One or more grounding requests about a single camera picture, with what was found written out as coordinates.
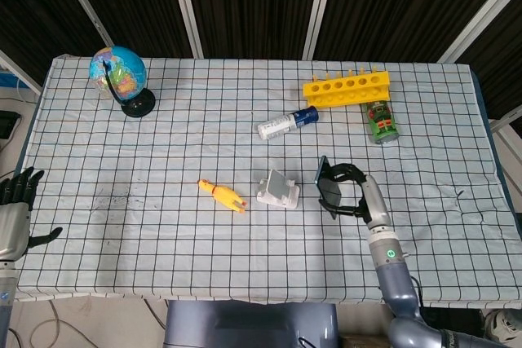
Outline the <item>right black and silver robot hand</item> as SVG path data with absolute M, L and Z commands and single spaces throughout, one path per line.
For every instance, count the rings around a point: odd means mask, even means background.
M 356 183 L 362 190 L 362 197 L 355 206 L 341 205 L 339 184 L 347 181 Z M 378 184 L 371 175 L 364 174 L 355 165 L 330 165 L 328 158 L 323 156 L 316 172 L 315 184 L 321 195 L 319 203 L 330 213 L 332 219 L 338 216 L 362 218 L 370 230 L 392 225 Z

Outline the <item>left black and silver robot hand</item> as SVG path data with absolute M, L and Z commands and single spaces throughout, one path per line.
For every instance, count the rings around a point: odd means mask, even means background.
M 44 170 L 29 167 L 13 178 L 1 180 L 1 262 L 16 262 L 29 249 L 57 239 L 62 227 L 43 236 L 30 235 L 31 213 Z

